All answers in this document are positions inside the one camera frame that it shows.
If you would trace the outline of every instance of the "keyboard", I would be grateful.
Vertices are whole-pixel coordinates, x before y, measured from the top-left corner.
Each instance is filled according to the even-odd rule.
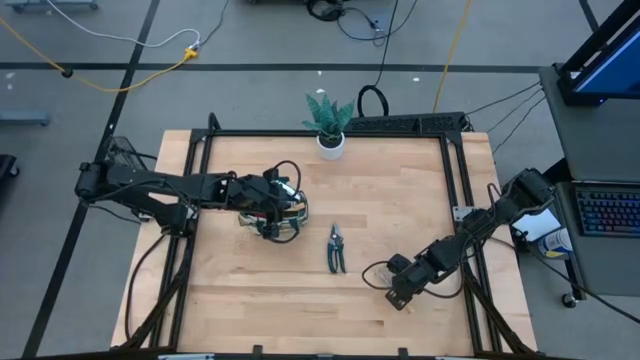
[[[640,188],[575,189],[585,235],[640,237]]]
[[[346,131],[407,132],[423,134],[460,132],[464,113],[418,114],[353,118]]]

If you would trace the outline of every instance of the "monitor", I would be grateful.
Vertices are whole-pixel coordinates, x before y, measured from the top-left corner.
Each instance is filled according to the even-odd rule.
[[[623,2],[560,69],[558,85],[567,105],[640,99],[639,3]]]

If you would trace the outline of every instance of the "blue screen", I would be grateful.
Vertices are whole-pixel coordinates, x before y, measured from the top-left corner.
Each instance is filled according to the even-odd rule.
[[[640,95],[640,31],[577,87],[581,93]]]

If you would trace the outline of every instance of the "wooden tabletop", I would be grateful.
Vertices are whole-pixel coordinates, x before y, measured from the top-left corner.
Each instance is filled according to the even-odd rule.
[[[182,174],[189,135],[165,132],[156,171]],[[463,139],[475,203],[488,206],[486,185],[497,184],[497,177],[487,135],[467,133]],[[453,147],[451,158],[463,203]],[[326,162],[313,138],[216,137],[209,172],[261,174],[284,159],[302,170],[309,223],[293,242],[281,245],[241,228],[235,213],[203,211],[179,351],[249,353],[261,344],[265,353],[393,355],[406,347],[411,355],[472,355],[463,296],[443,300],[423,294],[396,311],[384,291],[368,288],[360,278],[372,262],[395,253],[412,258],[453,233],[438,140],[348,138],[343,157]],[[292,169],[281,171],[295,179]],[[333,222],[345,238],[347,274],[328,271],[326,244]],[[132,268],[158,235],[156,224],[141,226]],[[494,236],[508,239],[508,231],[499,229]],[[132,329],[157,299],[167,244],[146,259],[136,278]],[[494,303],[524,343],[535,348],[515,254],[495,242],[487,242],[484,250]],[[381,281],[379,273],[370,278]],[[456,273],[429,288],[449,294],[459,284]],[[122,304],[114,345],[125,340],[124,298]],[[165,316],[166,342],[173,310]],[[478,317],[484,324],[482,311]]]

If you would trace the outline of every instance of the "gray floor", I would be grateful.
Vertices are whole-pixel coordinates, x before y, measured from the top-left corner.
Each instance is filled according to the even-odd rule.
[[[382,49],[344,37],[335,24],[309,17],[297,1],[263,0],[249,6],[231,0],[225,23],[202,49],[196,63],[379,63]],[[151,0],[101,1],[97,12],[72,15],[97,31],[137,37]],[[410,0],[401,0],[399,18]],[[589,0],[603,21],[619,0]],[[388,21],[391,0],[354,0],[353,4]],[[217,21],[223,1],[160,1],[150,41],[189,26],[206,33]],[[388,63],[441,65],[464,0],[419,0],[405,28],[392,38]],[[59,16],[42,12],[0,16],[58,61],[127,63],[133,46],[89,37]],[[345,27],[368,36],[360,18]],[[563,61],[589,36],[578,0],[481,0],[474,2],[454,58],[457,65],[541,66]],[[182,56],[189,35],[160,49],[145,49],[142,63],[169,63]],[[0,31],[2,62],[39,62]],[[123,71],[78,71],[105,86],[117,87]],[[134,81],[150,72],[137,71]],[[215,111],[225,128],[300,128],[307,117],[304,94],[325,90],[348,101],[375,72],[178,71],[131,92],[116,133],[144,152],[157,152],[166,129],[202,127]],[[380,88],[392,114],[431,112],[440,73],[385,72]],[[440,111],[470,111],[537,81],[533,74],[461,73],[447,77]],[[114,104],[104,94],[65,80],[50,70],[1,70],[0,108],[37,109],[53,116],[49,127],[0,127],[0,153],[20,157],[22,175],[0,209],[0,358],[18,357],[42,301],[65,240],[77,200],[73,186],[80,162],[90,161]],[[524,97],[472,115],[476,130],[491,127]],[[373,98],[368,114],[380,109]],[[491,132],[495,147],[524,115],[516,112]],[[544,102],[496,154],[501,181],[523,167],[545,169],[562,156]],[[90,211],[39,355],[107,349],[133,251],[137,229]],[[566,284],[533,259],[522,259],[522,278],[542,351],[588,359],[636,359],[640,328],[591,300],[566,310],[559,296]],[[640,300],[609,298],[640,315]]]

